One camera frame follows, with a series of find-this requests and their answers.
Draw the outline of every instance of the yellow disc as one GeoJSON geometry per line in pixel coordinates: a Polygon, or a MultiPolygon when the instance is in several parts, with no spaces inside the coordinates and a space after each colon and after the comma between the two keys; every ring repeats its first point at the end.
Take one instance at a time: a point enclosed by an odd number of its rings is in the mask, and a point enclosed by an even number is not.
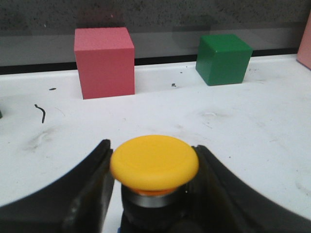
{"type": "Polygon", "coordinates": [[[170,136],[147,135],[119,146],[110,161],[112,175],[138,190],[179,187],[197,173],[198,157],[187,143],[170,136]]]}

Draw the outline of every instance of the block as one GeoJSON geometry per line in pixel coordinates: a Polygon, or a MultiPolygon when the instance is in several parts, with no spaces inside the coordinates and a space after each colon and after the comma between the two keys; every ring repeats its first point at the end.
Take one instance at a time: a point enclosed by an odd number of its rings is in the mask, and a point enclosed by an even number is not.
{"type": "Polygon", "coordinates": [[[311,14],[306,24],[305,32],[302,36],[299,50],[297,53],[297,60],[311,69],[311,14]]]}
{"type": "Polygon", "coordinates": [[[210,86],[242,83],[252,52],[236,35],[203,35],[196,70],[210,86]]]}
{"type": "Polygon", "coordinates": [[[126,28],[76,29],[74,53],[84,99],[135,93],[134,45],[126,28]]]}

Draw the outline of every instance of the table surface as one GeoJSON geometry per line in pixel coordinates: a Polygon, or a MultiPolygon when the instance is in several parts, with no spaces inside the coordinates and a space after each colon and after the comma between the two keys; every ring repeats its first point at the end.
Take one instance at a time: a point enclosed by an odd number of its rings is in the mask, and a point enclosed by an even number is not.
{"type": "MultiPolygon", "coordinates": [[[[252,188],[311,219],[311,71],[296,55],[251,58],[242,84],[207,86],[195,62],[138,66],[135,79],[135,95],[83,100],[77,70],[0,76],[0,206],[60,178],[102,139],[115,149],[164,134],[208,147],[252,188]]],[[[120,225],[120,193],[116,182],[105,233],[120,225]]]]}

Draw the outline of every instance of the pink cube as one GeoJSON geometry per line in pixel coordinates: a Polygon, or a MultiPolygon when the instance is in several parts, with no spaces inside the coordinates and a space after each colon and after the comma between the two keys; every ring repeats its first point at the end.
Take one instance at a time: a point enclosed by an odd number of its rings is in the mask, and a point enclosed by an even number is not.
{"type": "Polygon", "coordinates": [[[74,53],[84,99],[135,93],[135,52],[126,28],[76,29],[74,53]]]}
{"type": "Polygon", "coordinates": [[[306,29],[301,39],[297,60],[311,69],[311,14],[309,15],[306,29]]]}

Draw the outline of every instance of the gray wall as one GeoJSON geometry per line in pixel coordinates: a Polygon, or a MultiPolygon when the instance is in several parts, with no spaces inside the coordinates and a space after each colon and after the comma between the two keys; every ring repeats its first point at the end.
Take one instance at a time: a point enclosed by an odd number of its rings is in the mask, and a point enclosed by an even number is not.
{"type": "Polygon", "coordinates": [[[73,62],[74,29],[128,28],[136,57],[196,54],[203,34],[298,47],[311,0],[1,0],[0,66],[73,62]]]}

